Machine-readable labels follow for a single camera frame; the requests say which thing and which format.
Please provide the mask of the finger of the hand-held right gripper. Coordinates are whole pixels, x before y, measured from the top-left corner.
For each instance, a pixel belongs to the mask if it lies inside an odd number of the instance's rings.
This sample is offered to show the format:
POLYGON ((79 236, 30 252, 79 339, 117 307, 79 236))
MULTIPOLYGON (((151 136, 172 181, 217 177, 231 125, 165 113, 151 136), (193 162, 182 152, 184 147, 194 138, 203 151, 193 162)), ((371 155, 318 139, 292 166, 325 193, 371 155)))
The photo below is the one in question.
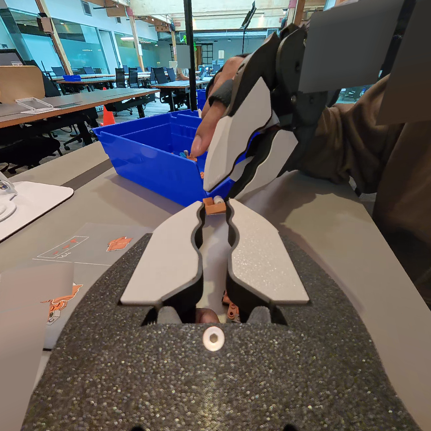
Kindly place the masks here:
POLYGON ((229 176, 237 158, 246 151, 250 137, 271 116, 270 90, 260 77, 234 115, 218 121, 204 168, 205 191, 211 191, 229 176))
POLYGON ((286 130, 262 134, 257 139, 256 152, 245 160, 231 188, 231 198, 240 199, 276 179, 298 144, 294 133, 286 130))

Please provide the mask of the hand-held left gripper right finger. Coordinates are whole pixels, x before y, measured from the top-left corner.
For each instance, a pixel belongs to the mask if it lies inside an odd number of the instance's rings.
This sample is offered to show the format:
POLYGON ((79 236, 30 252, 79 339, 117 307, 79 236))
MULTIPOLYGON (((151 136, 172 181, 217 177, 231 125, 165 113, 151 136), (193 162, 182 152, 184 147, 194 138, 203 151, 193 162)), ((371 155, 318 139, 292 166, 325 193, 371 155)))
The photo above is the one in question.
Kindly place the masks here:
POLYGON ((309 296, 278 230, 263 216, 229 199, 227 291, 236 305, 306 304, 309 296))

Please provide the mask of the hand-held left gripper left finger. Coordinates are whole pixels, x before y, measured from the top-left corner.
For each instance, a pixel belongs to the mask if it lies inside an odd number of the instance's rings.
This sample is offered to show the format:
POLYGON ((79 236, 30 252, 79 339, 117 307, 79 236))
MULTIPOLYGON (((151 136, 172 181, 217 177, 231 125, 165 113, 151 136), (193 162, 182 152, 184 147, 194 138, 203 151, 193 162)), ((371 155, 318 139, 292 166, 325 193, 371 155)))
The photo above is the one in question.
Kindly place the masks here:
POLYGON ((121 296, 123 305, 194 306, 203 293, 204 204, 194 202, 153 232, 121 296))

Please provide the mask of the small colourful brick model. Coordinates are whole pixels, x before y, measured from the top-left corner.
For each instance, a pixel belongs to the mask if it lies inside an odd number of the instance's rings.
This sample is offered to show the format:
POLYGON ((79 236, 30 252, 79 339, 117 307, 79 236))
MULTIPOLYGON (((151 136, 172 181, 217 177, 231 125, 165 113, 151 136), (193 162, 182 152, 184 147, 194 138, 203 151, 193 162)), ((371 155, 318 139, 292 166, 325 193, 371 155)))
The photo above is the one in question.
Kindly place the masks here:
POLYGON ((240 316, 239 316, 239 308, 229 299, 227 295, 227 290, 224 290, 223 297, 222 297, 222 304, 224 306, 227 306, 227 320, 233 321, 233 322, 240 322, 240 316))

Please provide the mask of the brown bracket brick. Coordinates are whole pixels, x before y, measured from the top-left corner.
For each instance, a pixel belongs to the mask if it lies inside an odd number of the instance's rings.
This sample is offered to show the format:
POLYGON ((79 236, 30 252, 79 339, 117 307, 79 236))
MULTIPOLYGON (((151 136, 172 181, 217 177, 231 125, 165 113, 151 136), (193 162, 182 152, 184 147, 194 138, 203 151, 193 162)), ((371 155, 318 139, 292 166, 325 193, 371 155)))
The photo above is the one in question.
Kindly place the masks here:
POLYGON ((226 212, 226 204, 214 205, 213 198, 208 197, 202 200, 205 206, 206 215, 221 214, 226 212))

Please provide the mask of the person's right forearm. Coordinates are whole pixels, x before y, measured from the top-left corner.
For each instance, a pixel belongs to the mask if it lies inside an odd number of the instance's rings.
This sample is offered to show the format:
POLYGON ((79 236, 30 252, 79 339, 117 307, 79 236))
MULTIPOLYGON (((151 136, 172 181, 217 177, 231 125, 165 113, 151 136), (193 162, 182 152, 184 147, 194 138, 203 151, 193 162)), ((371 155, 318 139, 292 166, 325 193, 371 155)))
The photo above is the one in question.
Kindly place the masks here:
POLYGON ((335 184, 352 178, 362 193, 376 193, 404 127, 403 123, 376 124, 389 78, 380 79, 355 104, 325 108, 315 135, 304 149, 296 147, 287 170, 335 184))

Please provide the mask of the wooden edged office desk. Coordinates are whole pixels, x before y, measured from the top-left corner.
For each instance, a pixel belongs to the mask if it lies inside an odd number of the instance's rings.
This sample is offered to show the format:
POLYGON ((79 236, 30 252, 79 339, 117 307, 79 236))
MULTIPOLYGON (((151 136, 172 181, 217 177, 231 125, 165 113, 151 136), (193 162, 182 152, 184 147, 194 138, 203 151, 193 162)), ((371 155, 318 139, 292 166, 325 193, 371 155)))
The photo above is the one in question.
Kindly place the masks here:
POLYGON ((24 111, 24 108, 20 107, 17 104, 1 104, 0 127, 6 128, 9 126, 15 126, 27 122, 34 122, 46 118, 61 116, 72 112, 86 110, 96 106, 102 106, 122 100, 142 97, 157 92, 157 89, 147 88, 115 88, 44 98, 43 101, 52 105, 54 108, 57 108, 57 110, 36 114, 23 114, 22 112, 24 111))
POLYGON ((201 89, 202 86, 206 87, 207 84, 211 81, 210 78, 204 78, 203 80, 196 80, 196 85, 194 87, 194 90, 191 89, 190 81, 172 81, 167 82, 163 84, 152 84, 150 87, 152 89, 156 89, 156 91, 165 91, 169 92, 170 94, 170 112, 175 111, 175 103, 174 103, 174 96, 173 91, 175 90, 183 90, 187 95, 189 99, 189 103, 191 104, 192 110, 197 110, 197 90, 201 89))

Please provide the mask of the plywood desk divider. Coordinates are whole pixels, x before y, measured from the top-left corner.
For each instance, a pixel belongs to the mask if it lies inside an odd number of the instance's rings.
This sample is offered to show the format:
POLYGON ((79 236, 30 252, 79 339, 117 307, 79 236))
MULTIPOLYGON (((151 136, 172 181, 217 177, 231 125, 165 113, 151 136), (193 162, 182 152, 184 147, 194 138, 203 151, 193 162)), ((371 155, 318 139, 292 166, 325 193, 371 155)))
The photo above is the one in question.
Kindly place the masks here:
POLYGON ((43 99, 45 88, 43 75, 36 66, 0 67, 0 102, 13 104, 26 98, 43 99))

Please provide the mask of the person's right hand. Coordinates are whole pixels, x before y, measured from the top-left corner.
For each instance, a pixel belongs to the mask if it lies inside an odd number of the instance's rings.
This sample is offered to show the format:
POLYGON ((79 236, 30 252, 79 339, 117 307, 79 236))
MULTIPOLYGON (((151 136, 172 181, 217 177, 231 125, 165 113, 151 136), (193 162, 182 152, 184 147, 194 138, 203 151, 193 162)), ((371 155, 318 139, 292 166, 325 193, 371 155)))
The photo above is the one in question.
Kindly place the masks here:
POLYGON ((212 141, 218 121, 229 106, 231 96, 214 97, 213 93, 225 88, 225 82, 232 82, 238 68, 248 53, 229 58, 207 86, 207 100, 202 111, 202 122, 198 126, 192 142, 190 155, 197 158, 204 154, 212 141))

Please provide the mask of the pile of brown bricks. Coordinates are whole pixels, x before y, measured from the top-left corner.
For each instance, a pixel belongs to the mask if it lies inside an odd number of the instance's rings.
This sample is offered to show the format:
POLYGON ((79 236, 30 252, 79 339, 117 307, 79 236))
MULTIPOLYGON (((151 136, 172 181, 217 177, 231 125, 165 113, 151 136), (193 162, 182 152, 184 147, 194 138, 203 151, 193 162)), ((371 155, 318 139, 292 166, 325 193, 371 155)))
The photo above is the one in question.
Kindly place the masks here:
POLYGON ((202 156, 199 157, 193 157, 189 154, 187 150, 184 151, 176 151, 171 152, 173 157, 181 158, 181 160, 189 160, 190 162, 194 163, 196 165, 196 169, 199 172, 200 178, 204 179, 204 165, 207 157, 207 153, 205 153, 202 156))

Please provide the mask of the instruction booklet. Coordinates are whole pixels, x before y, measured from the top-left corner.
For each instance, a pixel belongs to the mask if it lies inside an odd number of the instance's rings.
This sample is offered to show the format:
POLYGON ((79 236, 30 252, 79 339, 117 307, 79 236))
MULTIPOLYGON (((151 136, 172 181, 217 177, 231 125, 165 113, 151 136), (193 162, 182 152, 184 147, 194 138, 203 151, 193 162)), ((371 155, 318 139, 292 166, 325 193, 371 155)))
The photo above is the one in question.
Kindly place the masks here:
POLYGON ((51 351, 74 309, 98 278, 152 228, 138 225, 86 223, 59 245, 32 261, 73 263, 73 288, 65 296, 49 300, 44 350, 51 351))

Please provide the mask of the black light stand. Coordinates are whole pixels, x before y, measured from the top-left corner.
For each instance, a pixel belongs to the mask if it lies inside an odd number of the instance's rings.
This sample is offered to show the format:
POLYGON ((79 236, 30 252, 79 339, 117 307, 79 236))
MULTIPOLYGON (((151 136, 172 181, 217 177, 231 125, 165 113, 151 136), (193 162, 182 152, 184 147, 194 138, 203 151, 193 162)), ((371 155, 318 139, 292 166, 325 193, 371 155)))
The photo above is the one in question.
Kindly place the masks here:
POLYGON ((251 9, 248 11, 245 19, 243 20, 240 29, 243 31, 243 36, 242 36, 242 55, 244 54, 244 41, 245 41, 245 33, 247 31, 247 28, 251 22, 251 19, 253 18, 254 14, 256 12, 256 2, 253 1, 252 2, 252 6, 251 9))

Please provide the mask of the black pole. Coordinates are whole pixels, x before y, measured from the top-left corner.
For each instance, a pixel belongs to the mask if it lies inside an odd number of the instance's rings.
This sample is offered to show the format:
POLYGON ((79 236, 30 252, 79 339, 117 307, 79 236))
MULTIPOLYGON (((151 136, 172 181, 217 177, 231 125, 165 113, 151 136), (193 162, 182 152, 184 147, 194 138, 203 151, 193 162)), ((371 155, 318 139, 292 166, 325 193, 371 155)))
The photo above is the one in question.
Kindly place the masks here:
POLYGON ((186 29, 186 42, 190 52, 190 68, 189 68, 189 84, 190 84, 190 109, 197 111, 197 94, 196 94, 196 65, 195 65, 195 51, 194 51, 194 38, 193 38, 193 16, 192 16, 192 2, 191 0, 184 0, 185 11, 185 29, 186 29))

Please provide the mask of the clear acrylic stand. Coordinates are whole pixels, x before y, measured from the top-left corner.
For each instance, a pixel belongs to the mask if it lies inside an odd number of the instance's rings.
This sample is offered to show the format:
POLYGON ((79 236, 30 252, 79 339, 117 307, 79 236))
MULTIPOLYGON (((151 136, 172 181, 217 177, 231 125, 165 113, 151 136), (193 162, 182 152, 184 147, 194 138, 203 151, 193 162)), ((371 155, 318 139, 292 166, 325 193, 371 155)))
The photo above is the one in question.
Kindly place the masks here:
POLYGON ((7 180, 0 181, 0 221, 10 217, 16 210, 14 198, 18 195, 15 187, 7 180))

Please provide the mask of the black office chair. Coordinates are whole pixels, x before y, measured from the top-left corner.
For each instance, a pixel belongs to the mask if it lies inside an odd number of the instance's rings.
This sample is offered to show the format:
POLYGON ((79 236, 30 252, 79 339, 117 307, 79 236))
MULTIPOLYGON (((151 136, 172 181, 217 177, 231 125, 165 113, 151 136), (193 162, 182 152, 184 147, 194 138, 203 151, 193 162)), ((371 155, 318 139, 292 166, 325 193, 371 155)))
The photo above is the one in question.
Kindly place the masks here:
POLYGON ((52 137, 37 136, 18 140, 1 146, 0 162, 15 165, 8 169, 9 173, 15 174, 23 166, 28 169, 39 166, 42 159, 55 156, 56 152, 62 156, 60 146, 60 142, 52 137))

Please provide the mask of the clear acrylic tray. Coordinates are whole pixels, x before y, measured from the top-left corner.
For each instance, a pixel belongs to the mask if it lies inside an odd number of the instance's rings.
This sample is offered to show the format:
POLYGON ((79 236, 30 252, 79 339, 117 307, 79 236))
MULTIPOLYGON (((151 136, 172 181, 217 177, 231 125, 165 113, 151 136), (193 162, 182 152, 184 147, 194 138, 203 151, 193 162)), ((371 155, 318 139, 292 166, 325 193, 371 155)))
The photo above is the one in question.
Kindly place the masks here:
POLYGON ((18 99, 18 100, 15 100, 15 103, 20 106, 20 109, 21 109, 20 113, 25 115, 41 114, 41 113, 55 111, 58 109, 53 105, 34 97, 18 99))

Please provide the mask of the white rounded base plate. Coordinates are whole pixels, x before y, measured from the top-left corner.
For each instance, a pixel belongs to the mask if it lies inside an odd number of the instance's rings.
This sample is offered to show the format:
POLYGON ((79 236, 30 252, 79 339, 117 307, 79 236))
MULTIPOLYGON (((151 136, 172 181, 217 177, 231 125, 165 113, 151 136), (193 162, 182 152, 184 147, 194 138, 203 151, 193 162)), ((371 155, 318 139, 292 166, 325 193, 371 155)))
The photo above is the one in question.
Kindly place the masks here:
POLYGON ((11 183, 18 195, 14 198, 17 205, 15 212, 0 222, 0 240, 6 240, 14 233, 29 225, 42 215, 51 211, 71 198, 74 191, 70 187, 47 185, 30 181, 11 183))

